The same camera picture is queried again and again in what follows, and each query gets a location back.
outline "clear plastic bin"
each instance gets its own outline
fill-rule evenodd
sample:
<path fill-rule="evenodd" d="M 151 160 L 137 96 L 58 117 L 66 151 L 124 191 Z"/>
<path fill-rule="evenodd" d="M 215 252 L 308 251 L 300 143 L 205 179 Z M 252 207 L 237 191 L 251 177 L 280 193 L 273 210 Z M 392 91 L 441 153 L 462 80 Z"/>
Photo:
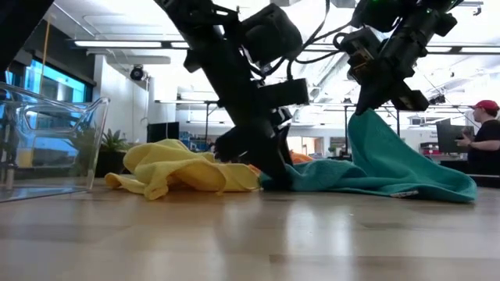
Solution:
<path fill-rule="evenodd" d="M 67 104 L 0 83 L 0 201 L 90 190 L 108 105 Z"/>

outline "towel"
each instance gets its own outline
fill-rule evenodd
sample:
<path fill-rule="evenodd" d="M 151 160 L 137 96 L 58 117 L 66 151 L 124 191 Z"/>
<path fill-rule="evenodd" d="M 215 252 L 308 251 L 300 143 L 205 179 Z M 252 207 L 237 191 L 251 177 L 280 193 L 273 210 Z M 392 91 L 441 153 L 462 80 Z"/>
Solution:
<path fill-rule="evenodd" d="M 217 163 L 212 153 L 194 153 L 179 140 L 162 140 L 131 148 L 123 159 L 135 176 L 113 173 L 105 182 L 114 189 L 143 194 L 149 200 L 164 196 L 170 189 L 212 192 L 249 192 L 259 189 L 259 178 L 244 164 Z"/>
<path fill-rule="evenodd" d="M 300 164 L 300 163 L 306 163 L 306 162 L 311 162 L 314 161 L 313 157 L 310 157 L 308 155 L 296 153 L 293 151 L 290 151 L 290 158 L 291 162 L 294 164 Z M 257 175 L 260 175 L 260 170 L 259 168 L 255 167 L 254 165 L 248 165 L 248 167 Z"/>
<path fill-rule="evenodd" d="M 330 159 L 288 167 L 295 191 L 337 191 L 465 203 L 477 185 L 464 173 L 439 166 L 414 151 L 374 111 L 348 124 L 353 162 Z M 261 175 L 264 190 L 272 190 Z"/>

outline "potted plant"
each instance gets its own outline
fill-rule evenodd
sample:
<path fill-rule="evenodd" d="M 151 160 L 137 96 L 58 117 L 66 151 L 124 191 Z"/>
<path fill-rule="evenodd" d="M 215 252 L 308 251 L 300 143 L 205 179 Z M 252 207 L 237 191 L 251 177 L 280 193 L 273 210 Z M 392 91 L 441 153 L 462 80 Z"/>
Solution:
<path fill-rule="evenodd" d="M 79 127 L 74 136 L 68 137 L 67 144 L 77 153 L 71 169 L 72 176 L 87 176 L 92 159 L 94 140 L 96 138 L 94 127 Z"/>
<path fill-rule="evenodd" d="M 120 135 L 120 130 L 113 133 L 110 129 L 102 135 L 95 177 L 104 177 L 108 173 L 121 174 L 125 170 L 123 157 L 127 153 L 128 145 L 127 140 L 120 138 Z"/>
<path fill-rule="evenodd" d="M 333 146 L 333 145 L 332 145 L 332 146 L 330 146 L 330 147 L 328 148 L 328 151 L 331 153 L 331 155 L 332 155 L 333 157 L 337 156 L 337 148 L 336 148 L 335 146 Z"/>

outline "red cap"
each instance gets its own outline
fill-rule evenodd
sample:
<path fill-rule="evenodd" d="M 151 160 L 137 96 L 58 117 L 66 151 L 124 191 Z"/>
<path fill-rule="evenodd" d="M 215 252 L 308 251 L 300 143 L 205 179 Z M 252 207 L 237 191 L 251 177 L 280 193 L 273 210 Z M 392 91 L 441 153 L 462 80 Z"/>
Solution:
<path fill-rule="evenodd" d="M 484 109 L 490 109 L 490 110 L 499 110 L 500 108 L 498 107 L 497 103 L 495 101 L 491 100 L 484 100 L 484 101 L 479 101 L 475 106 L 472 108 L 484 108 Z"/>

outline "table surface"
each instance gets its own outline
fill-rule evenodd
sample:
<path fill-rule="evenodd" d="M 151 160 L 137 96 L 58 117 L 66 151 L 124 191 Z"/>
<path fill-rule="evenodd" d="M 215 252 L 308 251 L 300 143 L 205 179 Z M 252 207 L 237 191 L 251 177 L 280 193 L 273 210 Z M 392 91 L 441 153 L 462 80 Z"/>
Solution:
<path fill-rule="evenodd" d="M 354 194 L 108 190 L 0 204 L 0 280 L 481 280 L 500 190 L 475 205 Z"/>

